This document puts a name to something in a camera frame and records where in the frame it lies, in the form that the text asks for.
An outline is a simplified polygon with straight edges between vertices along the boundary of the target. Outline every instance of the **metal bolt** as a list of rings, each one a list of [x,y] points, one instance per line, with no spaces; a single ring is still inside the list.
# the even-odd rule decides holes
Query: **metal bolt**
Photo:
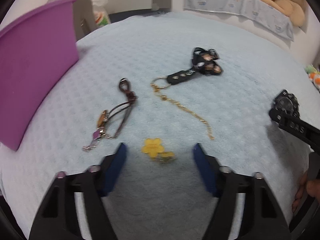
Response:
[[[263,179],[264,176],[261,172],[255,172],[254,174],[252,174],[253,177],[255,177],[256,179]]]
[[[232,169],[230,169],[230,167],[228,167],[228,166],[221,166],[220,171],[223,173],[231,173]]]
[[[90,168],[89,168],[89,171],[90,172],[97,172],[97,171],[99,171],[100,170],[100,165],[92,165],[92,166],[90,166]]]
[[[57,179],[63,179],[67,174],[64,172],[64,171],[59,171],[57,174],[56,174],[56,178]]]

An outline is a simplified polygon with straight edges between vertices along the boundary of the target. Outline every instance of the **human hand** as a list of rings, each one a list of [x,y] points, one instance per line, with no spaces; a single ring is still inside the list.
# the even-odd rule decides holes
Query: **human hand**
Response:
[[[308,171],[304,173],[300,180],[300,188],[296,194],[296,200],[292,203],[292,212],[295,212],[303,195],[304,189],[311,197],[315,197],[320,203],[320,179],[308,181]]]

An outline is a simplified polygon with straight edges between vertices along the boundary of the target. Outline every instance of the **patterned cloth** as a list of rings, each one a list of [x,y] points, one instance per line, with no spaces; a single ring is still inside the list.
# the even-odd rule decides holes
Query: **patterned cloth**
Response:
[[[241,15],[293,41],[293,26],[289,17],[260,0],[185,0],[185,8]]]
[[[243,29],[188,13],[131,17],[90,33],[77,46],[80,60],[44,99],[19,150],[0,147],[0,189],[27,237],[54,175],[83,172],[120,142],[128,146],[127,161],[114,191],[103,199],[120,240],[202,238],[216,200],[206,192],[193,161],[197,142],[237,173],[262,172],[291,219],[309,148],[279,130],[268,111],[285,88],[298,98],[301,118],[320,127],[320,97],[303,66],[287,52]],[[197,74],[162,92],[207,120],[214,141],[203,123],[161,101],[150,86],[158,76],[190,68],[198,46],[217,50],[223,74]],[[125,101],[118,90],[123,77],[139,97],[127,124],[117,139],[103,139],[83,152],[101,112]],[[177,159],[167,165],[151,161],[141,152],[146,138],[161,138]],[[81,195],[76,200],[83,238],[91,239]]]

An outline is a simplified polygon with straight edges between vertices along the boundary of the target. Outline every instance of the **colorful plush toy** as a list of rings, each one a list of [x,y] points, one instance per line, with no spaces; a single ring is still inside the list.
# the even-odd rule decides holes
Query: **colorful plush toy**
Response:
[[[301,27],[305,22],[305,14],[302,7],[294,1],[299,1],[304,4],[301,0],[261,0],[266,4],[277,9],[279,12],[288,16],[294,26]]]
[[[308,65],[304,70],[308,74],[310,81],[320,90],[320,72],[313,65]]]

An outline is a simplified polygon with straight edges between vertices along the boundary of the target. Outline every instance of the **purple bin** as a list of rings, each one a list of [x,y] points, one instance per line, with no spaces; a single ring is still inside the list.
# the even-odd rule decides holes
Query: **purple bin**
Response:
[[[14,151],[45,96],[79,59],[74,1],[47,3],[0,31],[0,142]]]

